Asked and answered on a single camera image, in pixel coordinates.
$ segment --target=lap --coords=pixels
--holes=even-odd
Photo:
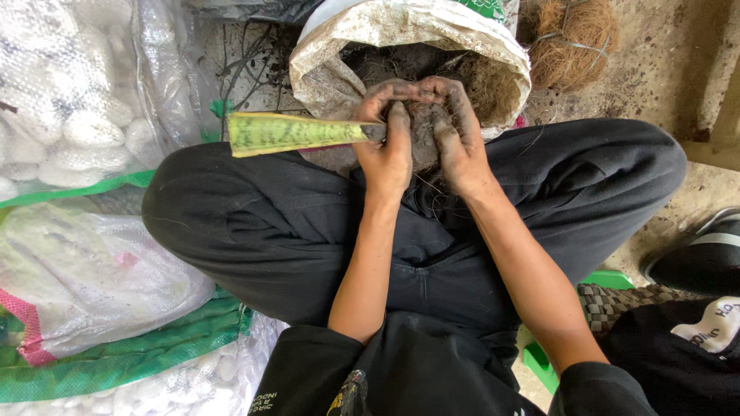
[[[665,204],[685,169],[672,138],[635,121],[512,130],[486,151],[507,196],[574,283]],[[397,222],[389,309],[486,329],[515,323],[462,201],[440,184],[412,190]],[[361,181],[297,152],[236,159],[228,144],[207,144],[162,163],[143,211],[163,246],[247,306],[291,324],[321,324],[362,207]]]

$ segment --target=dirty hand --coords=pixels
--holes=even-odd
[[[480,122],[463,84],[430,76],[420,81],[418,86],[444,99],[441,109],[438,107],[432,113],[432,123],[448,186],[463,198],[478,195],[496,179],[488,165]]]
[[[386,141],[365,141],[352,146],[367,181],[366,197],[400,201],[411,180],[411,119],[401,101],[388,112]]]
[[[401,101],[441,102],[416,84],[392,79],[368,89],[355,112],[358,121],[382,121],[390,105],[386,141],[352,146],[367,181],[367,196],[400,201],[411,180],[411,119]]]

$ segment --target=black shoe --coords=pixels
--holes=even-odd
[[[648,256],[650,282],[702,295],[740,295],[740,207],[723,209],[678,244]]]

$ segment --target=checkered mat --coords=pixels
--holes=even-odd
[[[623,313],[643,305],[657,305],[668,301],[691,301],[703,296],[651,284],[636,289],[609,289],[598,284],[579,284],[576,289],[586,314],[586,321],[595,337],[611,331]]]

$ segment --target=coir fiber bundle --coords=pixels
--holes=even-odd
[[[617,46],[619,26],[608,0],[547,0],[529,50],[532,83],[577,91],[597,80]]]

